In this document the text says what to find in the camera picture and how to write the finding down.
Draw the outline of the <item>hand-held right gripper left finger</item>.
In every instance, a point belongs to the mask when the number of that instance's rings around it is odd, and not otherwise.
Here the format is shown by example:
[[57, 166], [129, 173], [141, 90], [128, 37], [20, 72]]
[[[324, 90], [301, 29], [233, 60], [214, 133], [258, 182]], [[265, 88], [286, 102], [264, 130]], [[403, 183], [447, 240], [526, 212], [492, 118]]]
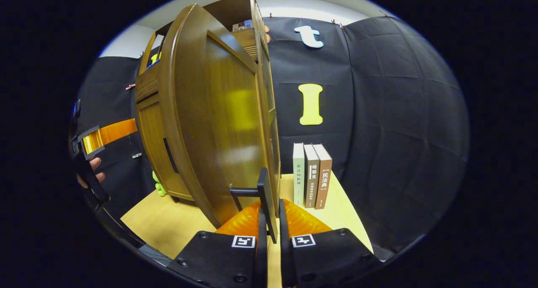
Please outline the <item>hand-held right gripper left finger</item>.
[[256, 201], [215, 232], [198, 231], [168, 268], [210, 288], [267, 287], [266, 218]]

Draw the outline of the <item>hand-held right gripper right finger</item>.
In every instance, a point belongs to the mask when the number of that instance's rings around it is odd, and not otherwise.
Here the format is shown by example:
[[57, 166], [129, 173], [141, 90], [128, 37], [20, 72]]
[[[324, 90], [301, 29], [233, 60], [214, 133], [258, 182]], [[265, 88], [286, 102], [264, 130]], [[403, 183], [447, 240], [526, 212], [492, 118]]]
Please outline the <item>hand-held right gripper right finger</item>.
[[279, 200], [284, 288], [351, 288], [381, 268], [381, 261], [348, 228], [292, 235], [293, 205]]

